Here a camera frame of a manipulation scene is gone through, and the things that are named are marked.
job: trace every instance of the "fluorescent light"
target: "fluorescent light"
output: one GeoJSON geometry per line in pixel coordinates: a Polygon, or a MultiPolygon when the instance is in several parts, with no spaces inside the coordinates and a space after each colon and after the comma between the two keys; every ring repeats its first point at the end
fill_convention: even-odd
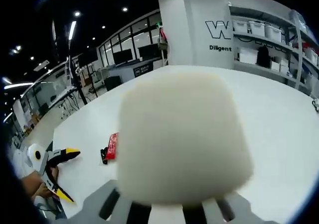
{"type": "Polygon", "coordinates": [[[2,80],[8,84],[12,84],[12,82],[7,77],[2,77],[2,80]]]}
{"type": "Polygon", "coordinates": [[[7,90],[7,89],[15,88],[15,87],[20,87],[20,86],[30,86],[30,85],[32,85],[32,84],[33,84],[33,83],[31,83],[31,82],[28,82],[28,83],[20,83],[20,84],[13,84],[13,85],[5,86],[4,89],[7,90]]]}
{"type": "Polygon", "coordinates": [[[72,24],[71,24],[71,29],[70,29],[70,33],[69,33],[69,41],[72,40],[74,29],[75,29],[75,25],[76,25],[76,21],[73,21],[72,24]]]}
{"type": "Polygon", "coordinates": [[[3,120],[3,122],[6,122],[6,120],[13,114],[13,112],[11,112],[10,114],[8,114],[8,116],[3,120]]]}

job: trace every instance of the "chair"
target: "chair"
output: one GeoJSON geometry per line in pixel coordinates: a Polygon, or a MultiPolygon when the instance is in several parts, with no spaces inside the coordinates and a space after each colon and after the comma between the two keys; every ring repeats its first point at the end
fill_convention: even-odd
{"type": "Polygon", "coordinates": [[[104,85],[107,91],[110,91],[121,84],[122,81],[120,76],[111,76],[104,80],[104,85]]]}

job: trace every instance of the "human hand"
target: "human hand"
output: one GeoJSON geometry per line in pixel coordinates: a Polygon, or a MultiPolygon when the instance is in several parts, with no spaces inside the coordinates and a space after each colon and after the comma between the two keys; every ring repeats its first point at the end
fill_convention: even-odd
{"type": "Polygon", "coordinates": [[[40,196],[43,198],[49,198],[52,196],[52,192],[47,188],[47,186],[44,183],[41,183],[38,190],[36,190],[34,196],[40,196]]]}
{"type": "Polygon", "coordinates": [[[54,180],[56,181],[58,178],[59,169],[57,166],[55,168],[50,168],[50,169],[51,169],[52,176],[53,176],[54,180]]]}

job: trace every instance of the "person's arm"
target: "person's arm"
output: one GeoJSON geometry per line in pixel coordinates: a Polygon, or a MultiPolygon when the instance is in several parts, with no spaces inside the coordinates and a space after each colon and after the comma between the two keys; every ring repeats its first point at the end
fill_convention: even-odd
{"type": "Polygon", "coordinates": [[[28,176],[25,176],[21,179],[24,189],[29,197],[32,197],[35,192],[39,189],[42,180],[37,174],[37,172],[33,171],[28,176]]]}

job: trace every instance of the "w logo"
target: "w logo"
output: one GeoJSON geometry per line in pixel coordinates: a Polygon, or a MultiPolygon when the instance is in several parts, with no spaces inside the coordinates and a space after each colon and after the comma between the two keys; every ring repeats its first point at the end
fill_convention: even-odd
{"type": "Polygon", "coordinates": [[[227,29],[229,29],[229,22],[225,24],[224,21],[216,21],[216,23],[213,21],[206,21],[205,23],[212,38],[220,39],[221,36],[223,36],[223,38],[226,40],[231,39],[228,34],[229,32],[227,31],[227,29]]]}

